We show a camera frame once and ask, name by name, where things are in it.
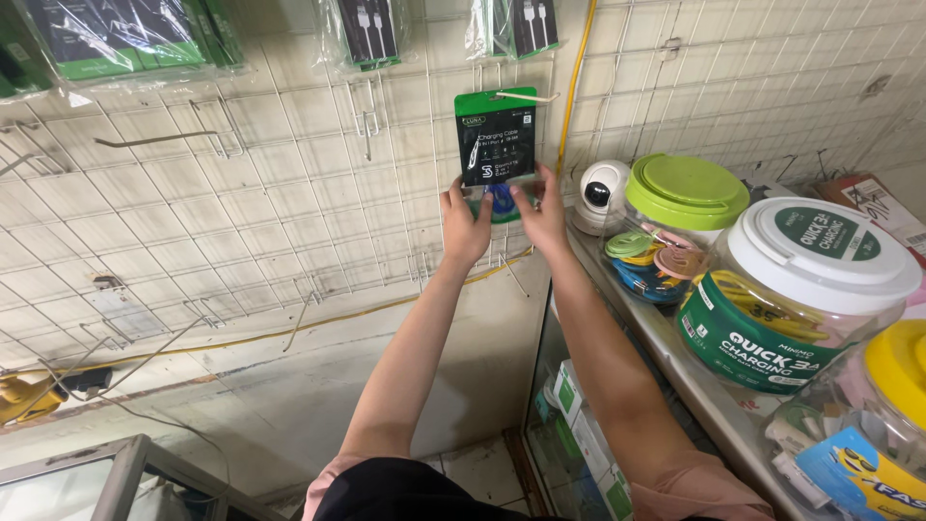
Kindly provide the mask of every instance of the white usb cable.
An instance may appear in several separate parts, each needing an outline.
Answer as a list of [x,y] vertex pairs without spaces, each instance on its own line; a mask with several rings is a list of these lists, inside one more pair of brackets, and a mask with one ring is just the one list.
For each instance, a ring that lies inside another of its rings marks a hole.
[[363,29],[363,33],[367,35],[367,48],[369,49],[369,57],[374,58],[373,56],[373,44],[369,41],[369,15],[367,14],[367,9],[363,6],[357,6],[357,19],[360,21],[360,29]]
[[531,0],[524,0],[524,19],[531,28],[531,40],[533,41],[533,49],[531,49],[531,51],[535,51],[537,50],[537,37],[533,34],[533,2]]
[[540,25],[544,26],[544,47],[550,45],[550,37],[546,35],[546,4],[543,0],[537,2],[537,12],[540,14]]
[[380,46],[382,47],[382,57],[386,57],[386,43],[382,39],[382,17],[380,13],[373,13],[373,25],[376,26],[376,30],[380,32]]

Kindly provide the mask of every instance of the wire mesh panel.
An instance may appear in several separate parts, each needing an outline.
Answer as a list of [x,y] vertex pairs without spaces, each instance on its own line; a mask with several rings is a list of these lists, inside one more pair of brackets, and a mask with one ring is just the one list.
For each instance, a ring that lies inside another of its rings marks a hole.
[[[310,67],[308,2],[271,4],[237,5],[249,81],[0,108],[0,368],[423,282],[443,255],[437,194],[460,174],[454,96],[552,95],[553,52],[466,60],[465,3],[412,2],[419,58],[357,76]],[[494,226],[480,264],[529,246]]]
[[890,166],[867,155],[926,94],[923,4],[599,3],[564,172],[652,152],[785,183]]

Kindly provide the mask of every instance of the minimo label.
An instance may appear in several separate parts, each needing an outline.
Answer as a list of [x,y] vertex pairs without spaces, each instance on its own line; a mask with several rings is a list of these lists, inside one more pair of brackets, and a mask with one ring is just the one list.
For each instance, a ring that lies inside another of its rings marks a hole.
[[881,253],[881,244],[871,232],[827,210],[807,207],[779,210],[775,225],[796,244],[833,259],[868,261]]
[[794,393],[843,351],[768,329],[730,302],[710,272],[676,321],[688,346],[715,373],[771,394]]

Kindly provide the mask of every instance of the yellow lid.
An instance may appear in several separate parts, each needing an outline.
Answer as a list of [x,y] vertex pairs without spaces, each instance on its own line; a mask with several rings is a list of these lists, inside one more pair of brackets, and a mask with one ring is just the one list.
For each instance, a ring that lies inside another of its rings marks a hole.
[[865,363],[884,396],[926,428],[926,320],[902,320],[881,331],[869,342]]

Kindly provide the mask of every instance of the pink sleeve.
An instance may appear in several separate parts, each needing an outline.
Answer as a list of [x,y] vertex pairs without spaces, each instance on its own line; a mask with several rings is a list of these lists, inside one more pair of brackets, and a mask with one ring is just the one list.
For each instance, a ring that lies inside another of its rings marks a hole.
[[344,456],[335,456],[332,462],[321,469],[321,474],[319,474],[319,476],[312,481],[312,484],[308,486],[308,492],[306,492],[306,509],[302,514],[302,521],[312,521],[312,518],[315,517],[315,511],[319,509],[321,498],[325,496],[325,492],[328,491],[328,487],[331,485],[332,481],[343,471],[356,464],[361,464],[370,458],[379,457],[402,458],[404,456],[396,456],[394,454],[371,456],[346,454]]
[[771,507],[736,478],[720,458],[681,451],[669,458],[653,488],[631,484],[635,521],[700,515],[731,521],[772,521]]

